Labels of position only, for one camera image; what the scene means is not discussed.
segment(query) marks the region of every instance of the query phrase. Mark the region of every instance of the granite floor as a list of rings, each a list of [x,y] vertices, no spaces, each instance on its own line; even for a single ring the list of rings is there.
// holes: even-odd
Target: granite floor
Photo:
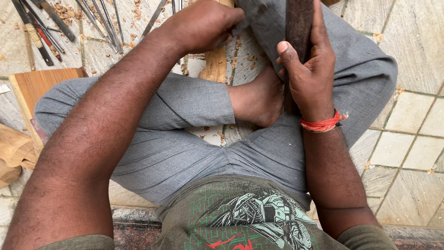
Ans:
[[[139,2],[136,6],[134,0],[118,1],[125,38],[124,54],[131,50],[131,42],[139,40],[159,3],[158,0]],[[168,2],[155,27],[172,15],[171,3]],[[79,9],[75,0],[62,0],[61,4],[76,11]],[[106,4],[113,15],[112,5]],[[365,185],[369,205],[378,221],[386,227],[430,228],[442,232],[444,1],[342,0],[330,9],[396,58],[399,66],[393,97],[350,150]],[[45,12],[36,11],[46,17]],[[69,42],[55,33],[66,52],[62,54],[62,62],[53,60],[55,65],[48,67],[23,31],[23,23],[10,1],[0,1],[0,19],[0,85],[9,85],[8,74],[32,69],[84,67],[89,76],[98,76],[121,58],[101,40],[90,23],[73,18],[70,29],[77,34],[76,40]],[[131,34],[137,35],[134,41]],[[254,79],[270,63],[267,57],[259,56],[262,52],[251,30],[243,33],[237,46],[236,41],[230,43],[227,46],[227,83],[239,85]],[[257,57],[253,69],[247,53]],[[234,57],[239,62],[232,69]],[[201,55],[187,55],[181,63],[184,64],[183,70],[177,65],[173,68],[175,73],[184,74],[186,71],[190,77],[197,77],[205,59]],[[0,94],[0,123],[21,132],[24,127],[12,91]],[[225,146],[245,137],[253,128],[247,124],[236,124],[233,129],[220,125],[188,130],[204,136],[204,140],[210,143]],[[218,132],[225,134],[225,138],[221,139]],[[19,180],[0,190],[0,245],[31,173],[24,169]],[[109,195],[114,219],[156,220],[153,213],[155,206],[117,183],[110,183]],[[314,204],[308,215],[317,220]]]

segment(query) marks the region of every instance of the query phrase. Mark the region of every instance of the grey pants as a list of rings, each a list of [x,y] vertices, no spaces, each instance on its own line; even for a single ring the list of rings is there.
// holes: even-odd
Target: grey pants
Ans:
[[[285,1],[240,0],[238,6],[247,9],[257,2],[269,8],[252,29],[278,71],[274,61],[278,57],[276,45],[285,34]],[[391,97],[397,66],[373,41],[325,6],[323,12],[337,56],[334,103],[341,113],[350,115],[342,122],[342,131],[351,147]],[[40,99],[35,117],[48,135],[96,81],[96,77],[64,81]],[[271,127],[245,140],[227,147],[211,145],[182,128],[234,123],[226,85],[170,73],[143,113],[111,179],[157,205],[188,182],[214,175],[265,178],[309,202],[299,119],[285,113]]]

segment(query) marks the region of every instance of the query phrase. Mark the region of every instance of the red string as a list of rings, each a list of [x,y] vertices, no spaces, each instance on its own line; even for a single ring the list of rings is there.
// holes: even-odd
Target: red string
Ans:
[[[315,133],[327,132],[336,127],[336,124],[339,121],[345,120],[348,117],[349,117],[348,114],[340,115],[339,112],[335,109],[333,118],[319,122],[308,122],[304,121],[301,118],[301,126],[310,132],[315,132]]]

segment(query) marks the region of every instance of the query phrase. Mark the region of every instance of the foot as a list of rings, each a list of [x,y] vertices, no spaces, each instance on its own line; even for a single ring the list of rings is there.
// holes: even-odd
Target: foot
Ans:
[[[234,118],[267,128],[281,115],[284,97],[282,81],[270,65],[253,81],[229,86]]]

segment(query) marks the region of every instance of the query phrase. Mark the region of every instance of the person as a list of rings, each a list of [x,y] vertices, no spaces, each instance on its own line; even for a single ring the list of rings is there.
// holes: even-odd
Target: person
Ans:
[[[251,26],[273,66],[239,86],[170,73],[186,54],[231,41],[230,29],[257,3],[268,11]],[[102,77],[44,95],[35,117],[51,138],[4,250],[113,249],[110,178],[160,205],[156,250],[396,249],[348,153],[391,97],[396,62],[315,0],[311,59],[302,65],[282,41],[284,0],[237,6],[199,0]],[[281,114],[276,73],[284,69],[300,115]],[[335,108],[349,115],[342,126]],[[332,119],[328,129],[313,128]],[[182,129],[235,121],[264,128],[227,147]],[[305,214],[311,199],[322,230]]]

